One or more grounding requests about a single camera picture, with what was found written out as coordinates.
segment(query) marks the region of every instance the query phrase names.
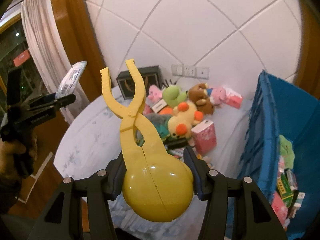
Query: hand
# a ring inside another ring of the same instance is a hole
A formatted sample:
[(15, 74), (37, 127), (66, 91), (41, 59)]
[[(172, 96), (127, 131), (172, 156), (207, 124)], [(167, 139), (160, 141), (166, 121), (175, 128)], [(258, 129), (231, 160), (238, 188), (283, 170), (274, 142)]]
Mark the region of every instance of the hand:
[[(32, 133), (32, 147), (29, 149), (29, 155), (36, 160), (37, 158), (37, 136)], [(26, 152), (26, 147), (18, 140), (5, 141), (0, 140), (0, 177), (7, 181), (20, 181), (13, 160), (13, 154), (23, 154)]]

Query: blue storage bin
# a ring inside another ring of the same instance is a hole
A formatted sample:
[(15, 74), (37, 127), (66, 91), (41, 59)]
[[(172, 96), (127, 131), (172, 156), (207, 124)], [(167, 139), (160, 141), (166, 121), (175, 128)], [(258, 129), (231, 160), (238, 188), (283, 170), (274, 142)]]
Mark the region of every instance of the blue storage bin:
[[(238, 179), (252, 177), (271, 203), (276, 190), (279, 134), (292, 141), (294, 173), (306, 196), (287, 230), (289, 239), (304, 234), (320, 210), (320, 103), (300, 88), (263, 71), (249, 116)], [(229, 202), (230, 211), (233, 202)], [(233, 214), (226, 235), (231, 236)]]

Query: wall socket panel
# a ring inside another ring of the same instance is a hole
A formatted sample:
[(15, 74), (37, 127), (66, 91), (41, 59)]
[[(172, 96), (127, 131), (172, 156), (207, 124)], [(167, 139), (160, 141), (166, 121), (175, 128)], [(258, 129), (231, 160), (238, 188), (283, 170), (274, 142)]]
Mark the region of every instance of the wall socket panel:
[(171, 71), (173, 76), (191, 77), (209, 79), (208, 67), (196, 67), (194, 65), (177, 64), (171, 65)]

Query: metal screw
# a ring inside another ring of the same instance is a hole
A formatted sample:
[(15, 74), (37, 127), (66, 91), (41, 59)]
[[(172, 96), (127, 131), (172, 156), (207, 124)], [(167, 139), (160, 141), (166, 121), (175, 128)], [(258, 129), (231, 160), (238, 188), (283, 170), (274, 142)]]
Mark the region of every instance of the metal screw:
[(70, 177), (65, 177), (64, 179), (63, 179), (63, 183), (65, 183), (65, 184), (68, 184), (68, 183), (70, 183), (72, 181), (72, 179), (70, 178)]
[(244, 181), (246, 183), (251, 183), (252, 182), (252, 179), (250, 177), (244, 177)]
[(105, 170), (98, 171), (98, 176), (100, 176), (100, 177), (103, 177), (106, 174), (107, 174), (107, 172)]
[(209, 175), (211, 176), (217, 176), (218, 172), (216, 170), (209, 170)]

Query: orange sign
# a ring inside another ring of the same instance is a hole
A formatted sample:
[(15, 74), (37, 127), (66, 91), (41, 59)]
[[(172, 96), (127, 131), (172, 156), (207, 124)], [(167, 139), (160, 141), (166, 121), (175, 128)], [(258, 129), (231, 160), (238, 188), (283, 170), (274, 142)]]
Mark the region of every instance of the orange sign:
[(13, 63), (16, 67), (19, 67), (22, 65), (26, 60), (30, 58), (29, 51), (26, 49), (24, 52), (22, 52), (19, 56), (17, 56), (14, 60)]

